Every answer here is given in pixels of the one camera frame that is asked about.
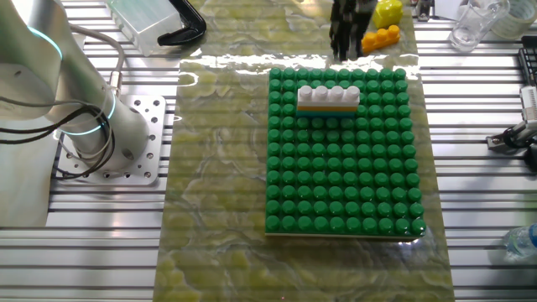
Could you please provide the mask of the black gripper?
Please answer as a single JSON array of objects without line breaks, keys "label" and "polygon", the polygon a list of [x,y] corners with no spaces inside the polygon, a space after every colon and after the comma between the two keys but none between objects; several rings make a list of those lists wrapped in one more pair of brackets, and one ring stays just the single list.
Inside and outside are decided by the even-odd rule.
[{"label": "black gripper", "polygon": [[378,0],[334,0],[331,7],[331,28],[329,31],[334,58],[339,61],[347,59],[348,26],[352,23],[349,36],[350,60],[363,57],[362,39],[370,23]]}]

